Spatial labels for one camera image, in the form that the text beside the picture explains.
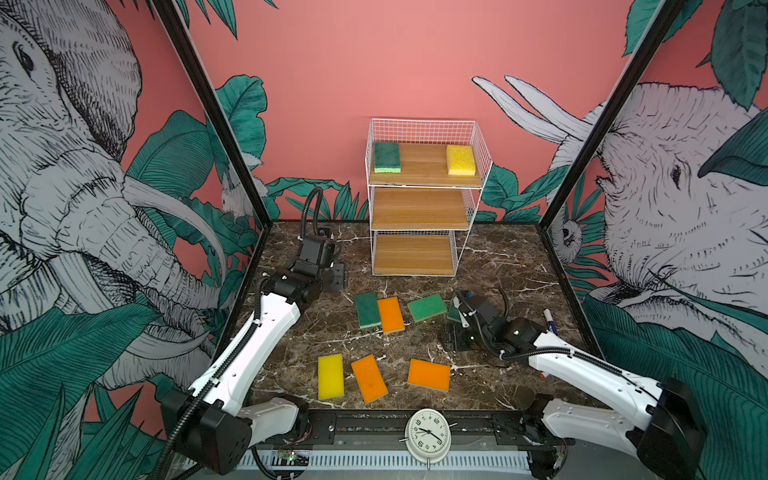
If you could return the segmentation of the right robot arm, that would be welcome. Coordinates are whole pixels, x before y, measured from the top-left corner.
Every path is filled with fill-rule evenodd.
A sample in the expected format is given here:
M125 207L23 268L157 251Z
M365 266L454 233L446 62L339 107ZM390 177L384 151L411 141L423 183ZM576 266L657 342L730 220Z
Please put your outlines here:
M457 290L448 316L447 349L481 350L527 365L601 402L588 407L538 396L521 419L532 441L584 440L636 458L661 479L703 478L699 461L707 431L694 393L682 381L635 374L570 344L559 336L550 310L543 321L511 317L486 297Z

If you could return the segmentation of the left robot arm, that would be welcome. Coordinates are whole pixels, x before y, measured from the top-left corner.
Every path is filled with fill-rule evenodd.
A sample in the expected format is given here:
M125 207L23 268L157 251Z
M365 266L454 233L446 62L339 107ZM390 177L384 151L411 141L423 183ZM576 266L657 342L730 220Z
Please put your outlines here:
M296 259L259 280L254 309L224 352L186 391L162 399L167 441L150 478L165 478L176 454L194 463L185 477L202 468L226 475L255 444L294 428L296 401L276 397L252 406L245 401L266 360L307 307L323 291L348 285L338 243L318 225L322 202L322 188L313 188L302 209Z

